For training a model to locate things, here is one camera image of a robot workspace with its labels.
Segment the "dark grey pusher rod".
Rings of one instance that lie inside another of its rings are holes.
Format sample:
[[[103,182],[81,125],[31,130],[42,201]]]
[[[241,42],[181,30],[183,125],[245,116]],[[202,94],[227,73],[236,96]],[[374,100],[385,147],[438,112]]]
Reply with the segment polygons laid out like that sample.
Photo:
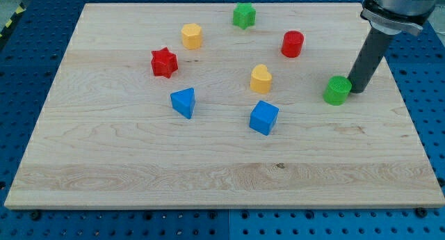
[[[393,39],[394,35],[371,28],[348,75],[352,93],[364,92]]]

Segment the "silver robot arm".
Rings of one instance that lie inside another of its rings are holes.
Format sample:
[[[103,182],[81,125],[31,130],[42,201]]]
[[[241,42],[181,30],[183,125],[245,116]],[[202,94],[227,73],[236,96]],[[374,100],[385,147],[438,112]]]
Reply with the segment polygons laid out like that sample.
[[[360,17],[371,29],[348,75],[352,93],[366,89],[394,36],[418,36],[437,0],[362,0]]]

